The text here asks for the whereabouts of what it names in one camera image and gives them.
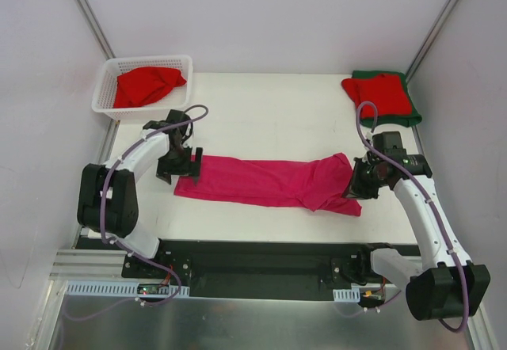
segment folded green cloth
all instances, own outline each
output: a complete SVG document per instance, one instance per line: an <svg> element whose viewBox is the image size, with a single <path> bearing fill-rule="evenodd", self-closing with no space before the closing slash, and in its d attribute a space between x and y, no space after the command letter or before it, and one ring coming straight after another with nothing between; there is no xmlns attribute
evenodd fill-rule
<svg viewBox="0 0 507 350"><path fill-rule="evenodd" d="M419 124L422 122L422 116L417 112L417 109L414 106L414 103L412 103L412 99L409 95L408 87L406 86L406 77L404 73L399 73L397 71L385 71L385 70L355 70L352 73L352 78L359 78L359 79L367 79L367 78L373 78L376 75L379 74L396 74L399 76L400 80L402 81L403 89L405 90L406 96L409 98L410 105L412 106L412 113L410 115L384 115L379 116L379 119L377 120L377 125L380 124L399 124L400 126L404 127L412 127L416 124ZM372 127L373 125L373 118L364 118L361 119L361 124L365 127Z"/></svg>

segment plastic laundry basket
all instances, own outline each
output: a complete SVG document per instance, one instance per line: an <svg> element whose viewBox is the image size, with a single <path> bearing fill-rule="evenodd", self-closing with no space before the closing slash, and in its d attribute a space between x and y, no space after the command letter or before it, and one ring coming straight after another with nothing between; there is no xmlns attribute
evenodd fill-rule
<svg viewBox="0 0 507 350"><path fill-rule="evenodd" d="M172 67L179 69L187 83L184 86L175 87L164 98L151 105L137 108L113 108L118 86L116 77L138 67ZM114 120L163 119L172 108L183 108L189 103L192 73L192 59L187 55L155 55L151 57L109 59L101 69L97 86L93 92L92 110L103 112Z"/></svg>

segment wall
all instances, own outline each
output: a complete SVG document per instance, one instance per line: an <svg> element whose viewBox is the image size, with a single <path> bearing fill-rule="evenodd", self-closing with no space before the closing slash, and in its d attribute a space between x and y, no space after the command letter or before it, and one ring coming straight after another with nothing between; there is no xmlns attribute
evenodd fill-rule
<svg viewBox="0 0 507 350"><path fill-rule="evenodd" d="M500 348L507 299L507 0L462 0L410 83L444 208L475 263Z"/></svg>
<svg viewBox="0 0 507 350"><path fill-rule="evenodd" d="M104 57L74 0L0 0L0 348L25 348L80 169L108 120L90 108Z"/></svg>
<svg viewBox="0 0 507 350"><path fill-rule="evenodd" d="M196 71L405 70L446 0L89 0L118 57L187 54Z"/></svg>

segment table top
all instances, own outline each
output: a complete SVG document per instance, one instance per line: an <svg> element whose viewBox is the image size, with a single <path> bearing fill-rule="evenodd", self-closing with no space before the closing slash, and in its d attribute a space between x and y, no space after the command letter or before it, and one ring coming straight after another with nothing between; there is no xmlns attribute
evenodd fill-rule
<svg viewBox="0 0 507 350"><path fill-rule="evenodd" d="M194 127L193 146L204 154L241 159L311 161L343 152L353 163L365 149L357 136L355 108L341 80L349 75L196 73L192 104L209 115ZM198 109L190 113L198 116ZM138 139L143 121L120 122L112 157ZM417 153L412 129L393 124L404 147ZM161 239L252 242L390 242L415 244L402 205L388 188L360 201L361 217L298 207L259 207L173 195L155 176L156 163L136 185L139 219Z"/></svg>

